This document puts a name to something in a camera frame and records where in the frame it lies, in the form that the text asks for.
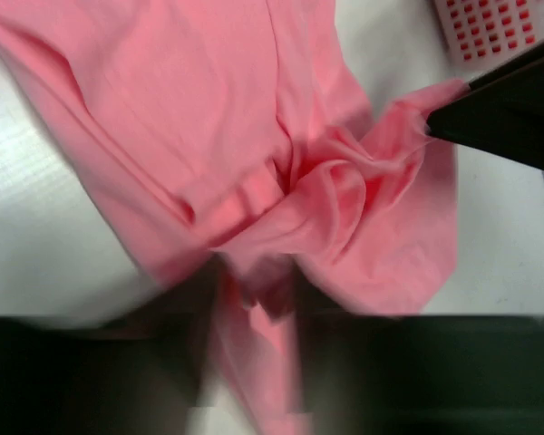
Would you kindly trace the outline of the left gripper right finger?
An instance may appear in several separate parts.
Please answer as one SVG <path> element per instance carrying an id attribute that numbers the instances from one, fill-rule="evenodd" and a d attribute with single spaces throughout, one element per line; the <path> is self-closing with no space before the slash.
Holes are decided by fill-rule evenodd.
<path id="1" fill-rule="evenodd" d="M 347 312 L 293 273 L 315 434 L 544 434 L 544 325 L 530 316 Z"/>

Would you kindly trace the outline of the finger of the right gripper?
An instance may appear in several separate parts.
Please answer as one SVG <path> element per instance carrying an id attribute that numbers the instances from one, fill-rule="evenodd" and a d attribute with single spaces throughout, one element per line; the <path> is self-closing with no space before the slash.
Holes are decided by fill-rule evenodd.
<path id="1" fill-rule="evenodd" d="M 429 115 L 430 135 L 544 170 L 544 40 L 469 87 Z"/>

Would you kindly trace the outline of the pink t shirt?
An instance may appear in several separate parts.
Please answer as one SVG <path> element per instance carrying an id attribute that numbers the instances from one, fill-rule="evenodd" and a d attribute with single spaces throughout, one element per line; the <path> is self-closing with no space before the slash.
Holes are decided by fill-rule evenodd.
<path id="1" fill-rule="evenodd" d="M 453 146 L 374 119 L 331 1 L 0 1 L 0 54 L 137 262 L 224 256 L 219 364 L 263 434 L 305 434 L 291 269 L 357 313 L 415 314 L 457 258 Z"/>

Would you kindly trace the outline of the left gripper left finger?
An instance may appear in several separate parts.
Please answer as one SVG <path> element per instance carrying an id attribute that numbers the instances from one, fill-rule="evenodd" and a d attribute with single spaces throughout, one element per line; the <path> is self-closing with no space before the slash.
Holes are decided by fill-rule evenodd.
<path id="1" fill-rule="evenodd" d="M 0 434 L 181 434 L 203 383 L 218 262 L 90 329 L 0 316 Z"/>

